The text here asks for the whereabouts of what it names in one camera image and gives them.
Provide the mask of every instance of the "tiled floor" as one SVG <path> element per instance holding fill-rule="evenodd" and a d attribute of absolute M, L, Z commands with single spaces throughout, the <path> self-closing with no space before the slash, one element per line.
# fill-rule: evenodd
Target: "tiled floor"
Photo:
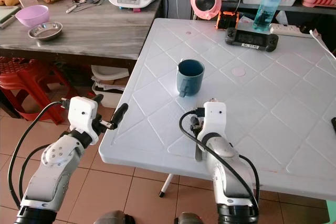
<path fill-rule="evenodd" d="M 85 94 L 88 89 L 80 91 Z M 54 100 L 63 94 L 62 89 L 55 87 L 50 96 Z M 113 109 L 100 106 L 98 112 L 108 120 Z M 11 154 L 29 124 L 22 119 L 12 119 L 0 110 L 0 223 L 13 223 L 17 214 L 6 177 Z M 55 141 L 61 132 L 68 129 L 68 124 L 68 121 L 57 126 L 51 122 L 37 123 L 18 154 L 13 172 L 15 188 L 23 157 L 34 148 Z M 79 168 L 74 172 L 55 224 L 92 224 L 105 212 L 112 210 L 124 210 L 135 217 L 137 224 L 172 224 L 175 216 L 183 211 L 199 214 L 205 224 L 217 223 L 211 182 L 175 176 L 165 197 L 159 198 L 158 193 L 166 174 L 105 164 L 99 156 L 98 146 L 96 144 L 87 149 Z M 34 155 L 34 160 L 26 168 L 25 188 L 39 165 L 39 156 Z M 262 191 L 260 197 L 259 224 L 321 224 L 329 221 L 324 200 L 269 191 Z"/>

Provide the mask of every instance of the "shelf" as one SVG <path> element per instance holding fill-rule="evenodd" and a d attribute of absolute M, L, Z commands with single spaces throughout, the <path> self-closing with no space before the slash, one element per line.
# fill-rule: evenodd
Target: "shelf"
<path fill-rule="evenodd" d="M 227 9 L 235 9 L 238 3 L 232 2 L 222 2 L 222 8 Z M 253 4 L 244 4 L 240 3 L 239 9 L 258 9 L 259 5 Z M 287 12 L 299 12 L 299 13 L 317 13 L 317 14 L 330 14 L 336 15 L 336 8 L 335 7 L 305 7 L 303 6 L 300 1 L 296 1 L 293 6 L 279 6 L 278 10 L 285 10 Z"/>

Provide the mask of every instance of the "metal bowl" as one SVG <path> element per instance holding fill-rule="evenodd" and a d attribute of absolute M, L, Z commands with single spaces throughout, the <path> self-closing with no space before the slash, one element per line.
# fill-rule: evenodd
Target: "metal bowl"
<path fill-rule="evenodd" d="M 60 22 L 45 22 L 34 26 L 28 31 L 28 36 L 38 40 L 51 40 L 57 38 L 62 32 Z"/>

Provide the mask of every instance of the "red chair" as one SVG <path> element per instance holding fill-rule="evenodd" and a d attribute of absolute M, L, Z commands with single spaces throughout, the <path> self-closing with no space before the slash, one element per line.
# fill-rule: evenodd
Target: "red chair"
<path fill-rule="evenodd" d="M 34 120 L 39 113 L 27 113 L 22 107 L 25 98 L 30 94 L 43 109 L 51 101 L 49 83 L 62 83 L 68 88 L 67 98 L 77 94 L 77 91 L 51 64 L 37 60 L 0 57 L 0 89 L 14 106 L 16 111 L 26 120 Z M 19 90 L 13 95 L 11 90 Z M 60 105 L 48 109 L 41 121 L 52 119 L 55 124 L 63 122 Z"/>

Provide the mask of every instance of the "game controller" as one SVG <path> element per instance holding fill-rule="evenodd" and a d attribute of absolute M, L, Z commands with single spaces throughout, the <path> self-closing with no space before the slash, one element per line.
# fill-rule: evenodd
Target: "game controller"
<path fill-rule="evenodd" d="M 254 48 L 272 52 L 277 48 L 279 37 L 275 34 L 260 34 L 252 31 L 237 30 L 230 27 L 226 30 L 225 42 L 229 45 Z"/>

